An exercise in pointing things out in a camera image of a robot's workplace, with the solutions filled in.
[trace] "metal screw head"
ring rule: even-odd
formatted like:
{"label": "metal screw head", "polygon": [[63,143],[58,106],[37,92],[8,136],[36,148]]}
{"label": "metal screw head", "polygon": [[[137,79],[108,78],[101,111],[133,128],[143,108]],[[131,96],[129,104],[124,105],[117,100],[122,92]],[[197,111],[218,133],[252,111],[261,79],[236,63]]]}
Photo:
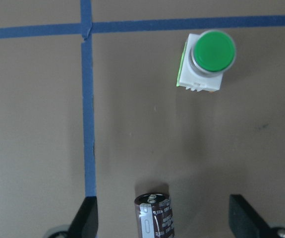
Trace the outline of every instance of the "metal screw head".
{"label": "metal screw head", "polygon": [[278,236],[280,236],[281,238],[285,238],[285,229],[280,229],[277,232]]}

